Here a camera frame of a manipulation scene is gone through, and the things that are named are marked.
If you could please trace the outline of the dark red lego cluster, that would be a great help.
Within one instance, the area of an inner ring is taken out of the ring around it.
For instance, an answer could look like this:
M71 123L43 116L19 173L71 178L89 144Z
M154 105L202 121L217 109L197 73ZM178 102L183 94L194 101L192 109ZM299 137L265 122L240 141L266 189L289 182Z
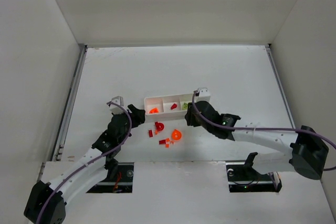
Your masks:
M155 128L158 132L164 130L164 124L162 122L155 122L154 125L155 125Z

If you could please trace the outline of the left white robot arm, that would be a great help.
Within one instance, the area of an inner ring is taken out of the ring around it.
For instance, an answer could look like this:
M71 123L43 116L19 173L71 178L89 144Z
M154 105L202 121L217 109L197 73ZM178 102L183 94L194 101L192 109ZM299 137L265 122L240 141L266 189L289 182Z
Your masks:
M145 122L145 110L130 104L125 109L116 103L120 113L114 114L107 129L82 158L58 177L39 180L31 189L24 216L32 223L63 223L69 204L98 182L116 172L115 156L131 136L131 130Z

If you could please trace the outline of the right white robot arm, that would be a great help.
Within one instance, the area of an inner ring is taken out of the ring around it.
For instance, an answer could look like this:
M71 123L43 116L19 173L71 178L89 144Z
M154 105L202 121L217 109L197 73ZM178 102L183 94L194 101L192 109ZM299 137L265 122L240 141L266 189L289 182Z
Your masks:
M185 120L188 126L201 126L219 139L272 149L272 153L252 152L246 158L244 166L259 174L296 172L320 180L325 171L329 148L310 127L265 128L253 122L245 124L240 116L218 113L207 101L190 102Z

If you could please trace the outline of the large lime green lego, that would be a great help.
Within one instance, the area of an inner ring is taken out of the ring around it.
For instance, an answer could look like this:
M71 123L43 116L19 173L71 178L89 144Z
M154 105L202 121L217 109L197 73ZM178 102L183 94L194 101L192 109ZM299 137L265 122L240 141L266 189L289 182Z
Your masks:
M182 104L182 110L187 110L188 109L188 103L183 103Z

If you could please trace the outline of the red slope lego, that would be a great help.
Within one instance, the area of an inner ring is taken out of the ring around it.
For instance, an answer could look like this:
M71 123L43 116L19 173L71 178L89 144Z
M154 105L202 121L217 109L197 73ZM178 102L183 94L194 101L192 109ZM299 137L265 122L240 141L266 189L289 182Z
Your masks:
M173 104L172 106L171 106L171 110L173 110L173 109L175 109L175 108L177 108L177 104Z

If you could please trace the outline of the orange round lego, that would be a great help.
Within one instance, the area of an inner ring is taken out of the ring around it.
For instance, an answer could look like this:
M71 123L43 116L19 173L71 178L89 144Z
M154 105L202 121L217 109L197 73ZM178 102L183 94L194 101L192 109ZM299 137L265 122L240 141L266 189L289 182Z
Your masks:
M171 135L171 139L174 141L179 141L181 138L182 138L182 133L179 130L174 129Z
M150 114L155 114L155 113L159 113L159 112L160 112L160 111L159 111L158 108L152 108L152 109L149 111Z

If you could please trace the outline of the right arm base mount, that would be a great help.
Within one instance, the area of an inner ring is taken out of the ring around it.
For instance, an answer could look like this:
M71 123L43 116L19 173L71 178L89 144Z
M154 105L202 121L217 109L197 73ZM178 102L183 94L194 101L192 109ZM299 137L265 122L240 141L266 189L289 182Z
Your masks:
M230 193L279 193L282 182L278 173L260 174L252 168L257 152L250 153L245 161L226 162Z

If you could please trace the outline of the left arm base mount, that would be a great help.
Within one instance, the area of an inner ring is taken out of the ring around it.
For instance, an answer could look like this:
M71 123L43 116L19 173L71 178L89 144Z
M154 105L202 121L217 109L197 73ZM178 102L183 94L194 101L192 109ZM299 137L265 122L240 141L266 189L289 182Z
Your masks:
M118 168L108 171L107 177L87 191L88 194L132 193L134 163L119 163Z

